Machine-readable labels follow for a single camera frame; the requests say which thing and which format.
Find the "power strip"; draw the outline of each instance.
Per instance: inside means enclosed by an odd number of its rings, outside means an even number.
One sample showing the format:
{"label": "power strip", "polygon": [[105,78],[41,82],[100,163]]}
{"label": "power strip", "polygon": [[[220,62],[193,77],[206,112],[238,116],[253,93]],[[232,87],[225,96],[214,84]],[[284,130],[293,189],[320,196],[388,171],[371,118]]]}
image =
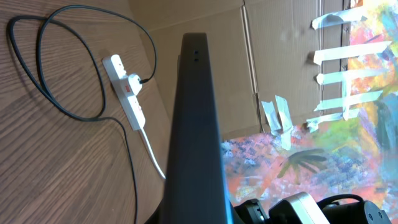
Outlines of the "power strip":
{"label": "power strip", "polygon": [[145,117],[137,100],[137,94],[142,88],[139,76],[127,75],[119,55],[106,57],[102,63],[131,127],[135,131],[143,129]]}

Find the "white power strip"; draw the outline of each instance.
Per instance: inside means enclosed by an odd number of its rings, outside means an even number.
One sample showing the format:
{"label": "white power strip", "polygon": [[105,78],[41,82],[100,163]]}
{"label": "white power strip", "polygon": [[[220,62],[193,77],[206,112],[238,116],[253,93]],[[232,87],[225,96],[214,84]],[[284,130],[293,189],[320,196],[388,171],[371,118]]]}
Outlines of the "white power strip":
{"label": "white power strip", "polygon": [[152,163],[154,164],[159,175],[163,179],[166,179],[162,169],[159,167],[156,161],[155,155],[152,152],[152,148],[149,144],[147,134],[144,131],[145,117],[137,99],[137,94],[142,88],[142,84],[140,83],[141,79],[136,74],[126,75],[127,72],[124,69],[119,55],[106,57],[102,60],[102,63],[104,64],[106,73],[111,80],[112,86],[119,98],[120,104],[122,104],[123,110],[130,122],[131,127],[133,130],[139,130],[141,132],[141,138],[146,143],[146,148]]}

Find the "white cable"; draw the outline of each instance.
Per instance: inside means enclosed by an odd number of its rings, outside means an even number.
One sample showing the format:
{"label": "white cable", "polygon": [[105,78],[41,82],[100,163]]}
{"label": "white cable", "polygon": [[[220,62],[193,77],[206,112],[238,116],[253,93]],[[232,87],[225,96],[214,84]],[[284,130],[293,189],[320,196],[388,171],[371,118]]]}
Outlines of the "white cable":
{"label": "white cable", "polygon": [[144,128],[141,128],[139,132],[140,132],[140,134],[141,134],[141,137],[144,139],[145,145],[147,146],[147,150],[148,150],[148,153],[149,153],[149,155],[150,155],[150,159],[151,159],[152,163],[154,164],[154,166],[155,166],[157,172],[159,173],[159,175],[160,175],[163,179],[166,179],[166,176],[163,174],[162,169],[159,167],[159,165],[158,165],[158,163],[157,163],[157,161],[156,161],[154,152],[152,152],[152,148],[151,148],[151,146],[150,146],[150,143],[149,143],[147,134],[146,134],[145,131],[144,131]]}

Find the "green paint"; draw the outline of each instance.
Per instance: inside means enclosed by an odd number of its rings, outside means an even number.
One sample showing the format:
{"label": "green paint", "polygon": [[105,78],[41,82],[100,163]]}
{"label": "green paint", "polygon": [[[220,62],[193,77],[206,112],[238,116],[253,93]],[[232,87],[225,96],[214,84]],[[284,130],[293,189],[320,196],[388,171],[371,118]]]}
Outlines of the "green paint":
{"label": "green paint", "polygon": [[385,87],[383,87],[383,93],[381,94],[381,98],[384,98],[387,95],[390,95],[391,93],[395,93],[397,91],[398,91],[398,85],[396,83],[390,83]]}
{"label": "green paint", "polygon": [[324,153],[323,149],[310,149],[292,154],[291,156],[289,156],[287,161],[284,162],[284,166],[280,170],[277,177],[282,178],[285,175],[285,173],[288,171],[290,166],[292,166],[293,171],[295,172],[296,175],[295,183],[299,184],[300,167],[303,167],[304,169],[307,169],[313,172],[314,174],[317,173],[317,170],[314,169],[315,167],[318,168],[319,170],[327,168],[326,165],[321,163],[325,162],[327,159],[323,156],[317,155],[321,153]]}
{"label": "green paint", "polygon": [[315,145],[324,149],[334,149],[343,145],[348,140],[358,138],[360,127],[359,118],[331,121],[326,132],[317,132],[313,135]]}

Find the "black object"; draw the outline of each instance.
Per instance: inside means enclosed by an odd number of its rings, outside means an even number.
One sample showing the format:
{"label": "black object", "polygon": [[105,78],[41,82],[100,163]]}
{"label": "black object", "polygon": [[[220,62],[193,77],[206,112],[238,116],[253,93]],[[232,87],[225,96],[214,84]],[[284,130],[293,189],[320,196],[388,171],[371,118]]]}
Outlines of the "black object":
{"label": "black object", "polygon": [[370,201],[326,206],[322,212],[330,224],[391,224],[386,212]]}
{"label": "black object", "polygon": [[245,201],[236,206],[235,211],[245,224],[263,224],[267,220],[267,214],[257,199]]}
{"label": "black object", "polygon": [[347,199],[347,198],[352,198],[352,199],[355,199],[355,200],[357,200],[357,201],[359,201],[359,202],[363,202],[363,198],[361,198],[361,197],[358,196],[358,195],[353,195],[353,194],[339,194],[339,195],[334,195],[334,196],[325,198],[325,199],[323,199],[323,200],[317,202],[317,204],[318,204],[318,206],[319,206],[320,209],[323,209],[323,208],[325,208],[327,205],[334,204],[335,201],[337,201],[337,200]]}
{"label": "black object", "polygon": [[231,223],[206,34],[185,34],[162,223]]}

